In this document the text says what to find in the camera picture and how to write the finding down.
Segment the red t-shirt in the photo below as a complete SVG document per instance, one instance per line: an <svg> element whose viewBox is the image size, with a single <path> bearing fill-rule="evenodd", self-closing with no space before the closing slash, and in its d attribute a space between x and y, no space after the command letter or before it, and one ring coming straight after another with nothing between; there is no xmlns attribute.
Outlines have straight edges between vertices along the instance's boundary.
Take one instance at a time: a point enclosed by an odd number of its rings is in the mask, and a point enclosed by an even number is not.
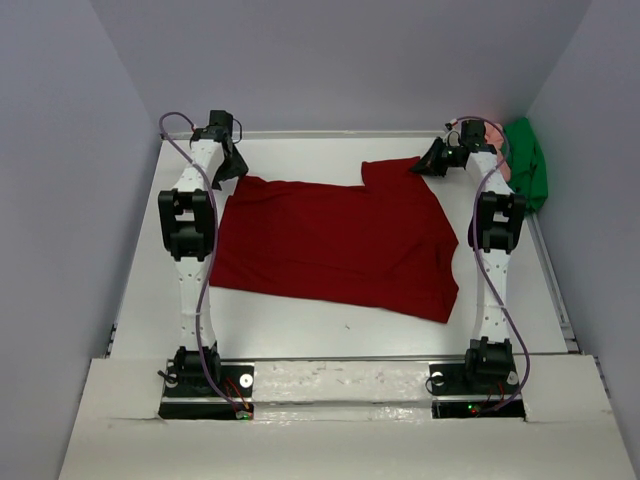
<svg viewBox="0 0 640 480"><path fill-rule="evenodd" d="M244 177L224 208L211 286L447 323L458 239L417 161L364 162L354 186Z"/></svg>

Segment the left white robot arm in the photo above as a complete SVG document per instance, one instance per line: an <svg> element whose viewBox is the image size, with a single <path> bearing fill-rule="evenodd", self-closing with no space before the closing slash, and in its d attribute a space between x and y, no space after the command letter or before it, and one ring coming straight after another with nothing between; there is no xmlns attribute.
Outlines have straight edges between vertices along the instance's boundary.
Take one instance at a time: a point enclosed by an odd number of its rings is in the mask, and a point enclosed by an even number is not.
<svg viewBox="0 0 640 480"><path fill-rule="evenodd" d="M248 166L239 153L238 124L226 110L209 112L198 127L181 112L163 114L164 139L187 162L176 183L158 194L162 243L174 261L180 301L180 343L173 364L162 373L172 386L214 394L233 404L220 388L222 365L210 317L209 282L218 247L218 210L214 192L240 179Z"/></svg>

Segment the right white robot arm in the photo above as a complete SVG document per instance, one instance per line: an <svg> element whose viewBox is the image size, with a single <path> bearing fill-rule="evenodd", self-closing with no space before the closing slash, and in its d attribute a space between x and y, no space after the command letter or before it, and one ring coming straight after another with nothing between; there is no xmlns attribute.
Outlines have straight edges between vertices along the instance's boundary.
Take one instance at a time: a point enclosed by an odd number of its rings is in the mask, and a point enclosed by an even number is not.
<svg viewBox="0 0 640 480"><path fill-rule="evenodd" d="M519 244L527 203L502 173L509 155L508 139L496 123L463 116L448 122L445 135L436 138L411 168L430 177L445 177L449 170L462 168L476 182L468 230L478 273L476 322L464 360L431 369L426 388L434 396L515 398L521 391L515 344L524 354L524 373L530 371L528 348L506 302L509 264Z"/></svg>

